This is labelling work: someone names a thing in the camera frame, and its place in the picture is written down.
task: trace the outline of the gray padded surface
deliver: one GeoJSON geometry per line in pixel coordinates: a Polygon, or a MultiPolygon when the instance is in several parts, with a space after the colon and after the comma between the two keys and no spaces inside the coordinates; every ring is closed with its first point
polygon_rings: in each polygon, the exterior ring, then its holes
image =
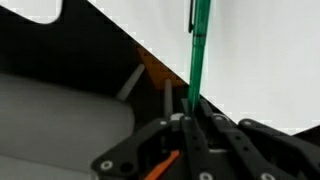
{"type": "Polygon", "coordinates": [[[0,74],[0,154],[90,172],[133,132],[123,102],[0,74]]]}
{"type": "Polygon", "coordinates": [[[0,178],[3,180],[95,180],[93,174],[4,156],[0,156],[0,169],[0,178]]]}

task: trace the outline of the white surface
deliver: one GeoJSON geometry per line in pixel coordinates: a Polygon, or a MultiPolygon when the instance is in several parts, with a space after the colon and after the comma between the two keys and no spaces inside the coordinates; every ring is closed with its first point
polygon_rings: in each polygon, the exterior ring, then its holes
{"type": "MultiPolygon", "coordinates": [[[[189,1],[90,0],[187,82],[189,1]]],[[[319,6],[212,1],[202,94],[236,122],[254,118],[289,134],[319,125],[319,6]]]]}
{"type": "Polygon", "coordinates": [[[0,0],[0,6],[31,21],[48,24],[59,17],[62,0],[0,0]]]}

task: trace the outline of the bolt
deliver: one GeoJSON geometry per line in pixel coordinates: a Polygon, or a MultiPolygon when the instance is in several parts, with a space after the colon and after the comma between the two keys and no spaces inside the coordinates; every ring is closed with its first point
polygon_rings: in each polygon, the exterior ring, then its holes
{"type": "Polygon", "coordinates": [[[269,173],[262,173],[260,180],[276,180],[276,178],[269,173]]]}
{"type": "Polygon", "coordinates": [[[245,121],[245,122],[244,122],[244,125],[246,125],[246,126],[251,126],[251,124],[252,124],[252,123],[249,122],[249,121],[245,121]]]}
{"type": "Polygon", "coordinates": [[[160,124],[164,126],[164,125],[167,125],[167,122],[161,121],[160,124]]]}
{"type": "Polygon", "coordinates": [[[213,177],[212,177],[212,175],[210,174],[210,173],[208,173],[208,172],[202,172],[202,173],[200,173],[200,176],[199,176],[200,178],[200,180],[213,180],[213,177]]]}
{"type": "Polygon", "coordinates": [[[100,168],[103,171],[108,171],[112,168],[113,163],[112,161],[104,161],[103,163],[101,163],[100,168]]]}

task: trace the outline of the black metal bracket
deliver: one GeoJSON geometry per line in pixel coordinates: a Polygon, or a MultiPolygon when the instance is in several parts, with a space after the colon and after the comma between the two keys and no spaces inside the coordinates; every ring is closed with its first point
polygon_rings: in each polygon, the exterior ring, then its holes
{"type": "Polygon", "coordinates": [[[320,148],[253,120],[237,126],[212,112],[205,100],[195,112],[180,120],[152,121],[97,158],[92,169],[101,180],[140,180],[179,150],[179,158],[160,180],[198,180],[203,175],[214,180],[320,179],[320,148]]]}

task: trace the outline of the pen clip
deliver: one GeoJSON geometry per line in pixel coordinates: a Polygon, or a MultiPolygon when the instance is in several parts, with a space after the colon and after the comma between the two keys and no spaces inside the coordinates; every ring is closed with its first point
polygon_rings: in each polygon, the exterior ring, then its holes
{"type": "Polygon", "coordinates": [[[193,16],[193,1],[194,0],[190,0],[191,2],[190,2],[190,11],[189,11],[189,27],[188,27],[188,31],[189,31],[189,33],[191,33],[192,32],[192,30],[193,30],[193,24],[192,24],[192,16],[193,16]]]}

